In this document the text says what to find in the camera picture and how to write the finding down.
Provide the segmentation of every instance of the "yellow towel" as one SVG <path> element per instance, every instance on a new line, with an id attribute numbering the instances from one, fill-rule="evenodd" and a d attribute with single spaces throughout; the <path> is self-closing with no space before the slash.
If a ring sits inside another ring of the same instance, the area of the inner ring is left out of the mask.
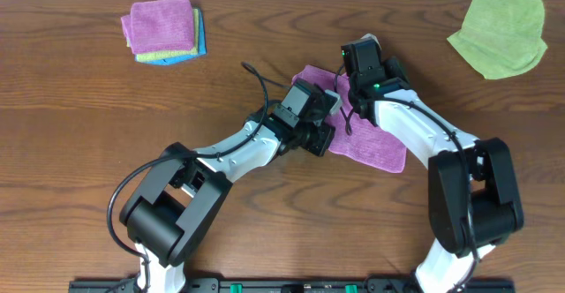
<path id="1" fill-rule="evenodd" d="M 184 55 L 196 55 L 198 54 L 198 39 L 199 39 L 199 21 L 200 15 L 198 9 L 192 10 L 194 15 L 194 47 L 190 50 L 161 50 L 161 51 L 153 51 L 143 54 L 138 54 L 135 56 L 135 59 L 141 63 L 146 63 L 154 60 L 161 60 L 166 58 L 171 58 L 175 56 L 184 56 Z"/>

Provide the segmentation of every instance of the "green connector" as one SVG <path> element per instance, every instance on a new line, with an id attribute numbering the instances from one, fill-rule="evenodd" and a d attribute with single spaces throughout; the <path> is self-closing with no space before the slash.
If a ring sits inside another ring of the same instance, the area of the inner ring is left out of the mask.
<path id="1" fill-rule="evenodd" d="M 231 284 L 230 286 L 230 293 L 241 293 L 243 290 L 244 286 L 241 284 Z"/>
<path id="2" fill-rule="evenodd" d="M 357 285 L 355 284 L 346 285 L 345 293 L 357 293 Z"/>

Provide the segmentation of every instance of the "black mounting rail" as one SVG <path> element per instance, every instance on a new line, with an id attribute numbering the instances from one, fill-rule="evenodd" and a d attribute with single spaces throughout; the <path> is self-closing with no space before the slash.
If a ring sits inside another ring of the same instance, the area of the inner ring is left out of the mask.
<path id="1" fill-rule="evenodd" d="M 134 281 L 70 282 L 69 293 L 138 293 Z M 215 278 L 187 279 L 181 293 L 418 293 L 411 278 L 371 277 L 365 281 L 220 281 Z M 472 280 L 464 293 L 515 293 L 507 280 Z"/>

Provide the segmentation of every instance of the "folded towel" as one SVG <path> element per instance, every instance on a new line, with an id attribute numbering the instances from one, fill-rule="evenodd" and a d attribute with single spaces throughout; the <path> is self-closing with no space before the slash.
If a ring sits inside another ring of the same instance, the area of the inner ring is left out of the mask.
<path id="1" fill-rule="evenodd" d="M 334 89 L 335 74 L 307 65 L 302 72 L 294 76 L 292 82 L 301 78 L 323 89 Z M 350 83 L 346 76 L 337 78 L 337 93 L 343 99 L 343 110 L 348 114 L 352 107 L 347 93 Z M 353 134 L 345 132 L 345 120 L 341 113 L 328 116 L 326 122 L 335 127 L 335 136 L 329 146 L 329 151 L 334 154 L 345 155 L 354 161 L 386 170 L 391 173 L 400 173 L 404 169 L 406 160 L 406 147 L 392 134 L 374 127 L 369 121 L 361 120 L 357 114 L 351 117 L 350 124 Z"/>
<path id="2" fill-rule="evenodd" d="M 150 62 L 150 61 L 154 61 L 154 60 L 161 60 L 161 59 L 165 59 L 165 58 L 171 58 L 174 56 L 184 56 L 184 55 L 196 55 L 198 54 L 198 39 L 199 39 L 199 19 L 200 19 L 200 15 L 199 15 L 199 10 L 198 9 L 194 9 L 193 11 L 193 17 L 194 17 L 194 28 L 192 29 L 194 32 L 194 46 L 192 47 L 192 49 L 186 51 L 186 50 L 161 50 L 161 51 L 153 51 L 153 52 L 147 52 L 147 53 L 143 53 L 143 54 L 138 54 L 135 56 L 135 60 L 139 61 L 141 63 L 145 63 L 145 62 Z"/>
<path id="3" fill-rule="evenodd" d="M 134 3 L 122 17 L 124 34 L 133 54 L 160 50 L 191 50 L 194 22 L 189 0 Z"/>
<path id="4" fill-rule="evenodd" d="M 485 79 L 516 76 L 546 51 L 544 20 L 541 0 L 473 0 L 462 29 L 448 41 Z"/>
<path id="5" fill-rule="evenodd" d="M 202 17 L 202 11 L 199 11 L 199 30 L 198 30 L 198 54 L 196 55 L 183 55 L 174 56 L 171 58 L 164 58 L 161 60 L 154 60 L 150 62 L 145 62 L 144 64 L 156 64 L 156 65 L 171 65 L 183 62 L 185 60 L 190 60 L 199 56 L 203 56 L 207 53 L 206 51 L 206 34 L 204 33 L 204 18 Z"/>

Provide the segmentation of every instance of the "stack of towels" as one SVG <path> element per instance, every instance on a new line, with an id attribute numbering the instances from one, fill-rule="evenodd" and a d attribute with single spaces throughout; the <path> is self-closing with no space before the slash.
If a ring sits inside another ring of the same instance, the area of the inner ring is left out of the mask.
<path id="1" fill-rule="evenodd" d="M 202 12 L 189 0 L 135 3 L 122 28 L 140 63 L 170 65 L 206 54 Z"/>

